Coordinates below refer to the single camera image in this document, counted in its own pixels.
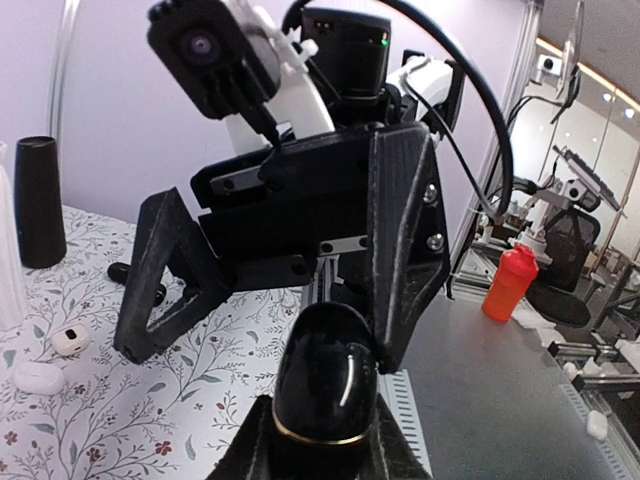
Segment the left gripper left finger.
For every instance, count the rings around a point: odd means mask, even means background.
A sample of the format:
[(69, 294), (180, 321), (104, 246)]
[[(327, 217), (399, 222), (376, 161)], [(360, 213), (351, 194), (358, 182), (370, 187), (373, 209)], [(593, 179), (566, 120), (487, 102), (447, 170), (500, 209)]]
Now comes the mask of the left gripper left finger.
[(207, 480), (270, 480), (274, 434), (272, 398), (256, 398), (234, 439)]

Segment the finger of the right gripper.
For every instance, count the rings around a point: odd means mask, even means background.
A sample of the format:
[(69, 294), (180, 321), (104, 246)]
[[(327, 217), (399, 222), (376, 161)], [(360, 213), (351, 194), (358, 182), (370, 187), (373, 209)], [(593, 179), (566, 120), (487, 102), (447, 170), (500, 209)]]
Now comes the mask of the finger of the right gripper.
[(370, 320), (379, 372), (396, 372), (416, 325), (449, 275), (442, 189), (422, 123), (374, 132), (369, 150)]
[[(154, 322), (150, 316), (166, 271), (185, 283), (182, 296)], [(113, 346), (131, 362), (144, 362), (226, 302), (233, 290), (199, 224), (176, 188), (140, 206), (128, 279)]]

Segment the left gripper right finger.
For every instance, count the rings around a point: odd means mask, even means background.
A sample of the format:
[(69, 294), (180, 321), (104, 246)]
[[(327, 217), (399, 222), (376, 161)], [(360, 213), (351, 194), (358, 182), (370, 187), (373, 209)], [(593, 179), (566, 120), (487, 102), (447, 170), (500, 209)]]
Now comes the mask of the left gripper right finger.
[(366, 441), (362, 463), (365, 480), (428, 480), (432, 476), (420, 464), (380, 393)]

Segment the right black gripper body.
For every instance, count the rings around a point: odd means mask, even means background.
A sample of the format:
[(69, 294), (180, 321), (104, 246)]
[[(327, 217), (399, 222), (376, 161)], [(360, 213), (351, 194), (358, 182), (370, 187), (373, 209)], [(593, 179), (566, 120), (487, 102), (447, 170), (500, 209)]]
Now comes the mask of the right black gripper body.
[(369, 295), (369, 150), (383, 128), (262, 148), (192, 177), (201, 231), (233, 291), (301, 285), (321, 256), (347, 254), (357, 259), (347, 281)]

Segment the black glossy charging case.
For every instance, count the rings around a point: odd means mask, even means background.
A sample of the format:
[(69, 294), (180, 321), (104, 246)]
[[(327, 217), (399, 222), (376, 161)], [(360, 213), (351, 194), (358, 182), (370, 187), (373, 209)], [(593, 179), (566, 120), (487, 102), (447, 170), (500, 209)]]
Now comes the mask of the black glossy charging case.
[(372, 425), (376, 398), (377, 362), (362, 315), (336, 302), (304, 308), (278, 369), (277, 431), (303, 444), (355, 444)]

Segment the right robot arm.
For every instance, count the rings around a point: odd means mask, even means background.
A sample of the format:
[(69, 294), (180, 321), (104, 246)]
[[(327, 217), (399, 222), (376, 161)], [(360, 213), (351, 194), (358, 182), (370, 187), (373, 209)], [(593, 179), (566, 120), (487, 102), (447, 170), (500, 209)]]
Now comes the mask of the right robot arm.
[(114, 336), (140, 364), (241, 291), (303, 286), (340, 261), (331, 297), (360, 312), (396, 371), (449, 273), (430, 117), (456, 123), (465, 73), (406, 51), (387, 19), (295, 4), (281, 26), (245, 1), (162, 1), (148, 42), (233, 158), (140, 207)]

